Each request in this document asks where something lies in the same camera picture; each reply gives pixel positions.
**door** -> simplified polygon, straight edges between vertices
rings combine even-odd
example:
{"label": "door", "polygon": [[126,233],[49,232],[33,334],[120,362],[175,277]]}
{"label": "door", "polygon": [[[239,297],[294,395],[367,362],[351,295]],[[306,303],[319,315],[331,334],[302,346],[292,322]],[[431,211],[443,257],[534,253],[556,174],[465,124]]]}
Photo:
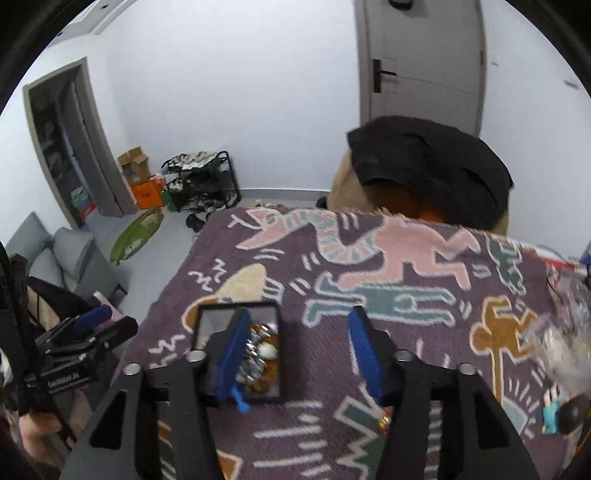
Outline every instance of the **door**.
{"label": "door", "polygon": [[123,217],[123,210],[107,181],[86,129],[76,88],[68,82],[59,97],[61,120],[66,130],[78,164],[100,212],[105,216]]}
{"label": "door", "polygon": [[365,1],[370,117],[405,115],[472,135],[480,130],[484,66],[479,0]]}

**patterned tablecloth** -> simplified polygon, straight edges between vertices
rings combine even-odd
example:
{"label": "patterned tablecloth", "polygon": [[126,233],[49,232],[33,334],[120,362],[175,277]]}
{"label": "patterned tablecloth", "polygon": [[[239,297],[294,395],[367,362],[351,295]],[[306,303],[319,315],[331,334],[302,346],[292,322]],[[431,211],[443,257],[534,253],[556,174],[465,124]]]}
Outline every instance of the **patterned tablecloth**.
{"label": "patterned tablecloth", "polygon": [[[536,315],[554,312],[538,258],[479,233],[398,216],[228,210],[208,221],[123,362],[156,367],[182,355],[200,303],[260,299],[281,304],[286,402],[247,415],[210,409],[228,479],[374,478],[385,439],[382,410],[349,343],[346,315],[356,304],[424,361],[476,365],[541,478],[559,471],[564,442],[541,433],[548,379],[518,341]],[[174,478],[162,415],[163,472]],[[433,409],[429,453],[439,448],[439,427]],[[437,476],[433,463],[426,478]]]}

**silver screw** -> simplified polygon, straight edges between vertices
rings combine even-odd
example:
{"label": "silver screw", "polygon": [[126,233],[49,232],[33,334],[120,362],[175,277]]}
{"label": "silver screw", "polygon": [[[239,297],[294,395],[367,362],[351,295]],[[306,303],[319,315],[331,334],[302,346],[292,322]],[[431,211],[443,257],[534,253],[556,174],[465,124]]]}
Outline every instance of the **silver screw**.
{"label": "silver screw", "polygon": [[472,364],[467,364],[467,363],[459,364],[457,366],[457,369],[460,371],[461,374],[464,374],[464,375],[475,375],[476,374],[476,368]]}
{"label": "silver screw", "polygon": [[187,360],[189,362],[200,362],[201,360],[205,360],[207,354],[203,350],[192,350],[187,353]]}
{"label": "silver screw", "polygon": [[413,359],[413,355],[408,350],[396,350],[394,352],[394,358],[399,362],[410,362]]}
{"label": "silver screw", "polygon": [[142,370],[142,366],[140,364],[128,364],[125,365],[125,368],[123,369],[123,373],[125,375],[137,375],[140,370]]}

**green mat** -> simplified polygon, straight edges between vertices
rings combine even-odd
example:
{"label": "green mat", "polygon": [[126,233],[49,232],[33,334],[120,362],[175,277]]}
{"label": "green mat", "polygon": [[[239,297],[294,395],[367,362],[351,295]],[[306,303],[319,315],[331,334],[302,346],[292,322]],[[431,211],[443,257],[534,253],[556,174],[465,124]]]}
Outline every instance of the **green mat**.
{"label": "green mat", "polygon": [[111,250],[111,263],[119,265],[133,257],[160,228],[164,215],[159,208],[153,208],[137,217],[125,229]]}

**gray sofa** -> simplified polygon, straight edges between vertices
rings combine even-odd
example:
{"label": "gray sofa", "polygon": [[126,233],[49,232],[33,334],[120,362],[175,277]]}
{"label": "gray sofa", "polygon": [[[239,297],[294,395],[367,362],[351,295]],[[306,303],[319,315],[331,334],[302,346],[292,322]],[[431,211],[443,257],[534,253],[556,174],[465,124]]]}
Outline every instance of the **gray sofa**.
{"label": "gray sofa", "polygon": [[53,237],[33,212],[6,245],[28,261],[29,276],[66,288],[85,300],[96,291],[109,298],[120,285],[91,233],[60,228]]}

